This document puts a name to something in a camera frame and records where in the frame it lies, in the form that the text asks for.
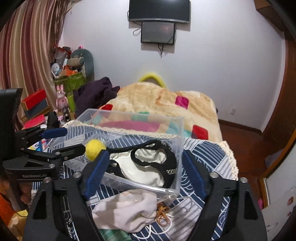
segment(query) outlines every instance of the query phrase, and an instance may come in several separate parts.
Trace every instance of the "yellow arch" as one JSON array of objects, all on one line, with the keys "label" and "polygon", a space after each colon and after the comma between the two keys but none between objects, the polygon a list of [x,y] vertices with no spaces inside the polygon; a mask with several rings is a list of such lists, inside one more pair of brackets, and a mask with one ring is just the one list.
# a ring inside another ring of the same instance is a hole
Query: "yellow arch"
[{"label": "yellow arch", "polygon": [[147,81],[148,79],[154,79],[160,87],[166,88],[165,83],[163,80],[156,74],[156,73],[148,73],[142,76],[138,82],[144,82]]}]

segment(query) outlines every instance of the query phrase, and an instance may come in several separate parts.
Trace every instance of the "curtain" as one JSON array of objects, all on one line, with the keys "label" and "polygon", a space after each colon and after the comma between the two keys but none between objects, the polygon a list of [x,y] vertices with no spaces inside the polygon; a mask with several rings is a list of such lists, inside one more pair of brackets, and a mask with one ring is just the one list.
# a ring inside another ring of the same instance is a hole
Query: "curtain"
[{"label": "curtain", "polygon": [[[55,106],[50,70],[53,47],[58,46],[69,0],[26,0],[0,32],[0,88],[23,88],[22,100],[39,89]],[[24,115],[19,108],[16,129]]]}]

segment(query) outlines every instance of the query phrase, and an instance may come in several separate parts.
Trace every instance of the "dark purple clothing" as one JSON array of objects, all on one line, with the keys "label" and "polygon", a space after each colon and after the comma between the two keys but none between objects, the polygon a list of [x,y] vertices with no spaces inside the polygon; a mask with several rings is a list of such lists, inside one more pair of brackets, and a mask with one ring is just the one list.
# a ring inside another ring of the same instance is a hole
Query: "dark purple clothing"
[{"label": "dark purple clothing", "polygon": [[105,105],[109,100],[117,96],[119,90],[119,86],[112,87],[112,83],[107,77],[80,86],[78,90],[73,91],[76,103],[76,117],[80,116],[88,108],[97,109]]}]

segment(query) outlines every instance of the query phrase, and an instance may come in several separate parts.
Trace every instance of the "pink rabbit toy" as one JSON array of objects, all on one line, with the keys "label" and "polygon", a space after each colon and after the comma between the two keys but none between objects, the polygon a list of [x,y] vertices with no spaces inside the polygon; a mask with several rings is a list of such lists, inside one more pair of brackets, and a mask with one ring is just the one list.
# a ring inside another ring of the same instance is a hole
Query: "pink rabbit toy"
[{"label": "pink rabbit toy", "polygon": [[57,86],[57,101],[56,106],[60,112],[62,112],[63,108],[69,106],[69,102],[67,97],[65,96],[64,92],[64,86],[61,85],[61,87]]}]

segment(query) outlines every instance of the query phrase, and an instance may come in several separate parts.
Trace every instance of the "yellow ball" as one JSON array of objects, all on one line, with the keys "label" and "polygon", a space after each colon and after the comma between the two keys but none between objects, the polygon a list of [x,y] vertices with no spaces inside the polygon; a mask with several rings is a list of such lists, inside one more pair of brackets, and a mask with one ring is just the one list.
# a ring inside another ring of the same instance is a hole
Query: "yellow ball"
[{"label": "yellow ball", "polygon": [[85,145],[85,155],[90,161],[94,161],[101,150],[106,150],[106,147],[97,139],[92,139]]}]

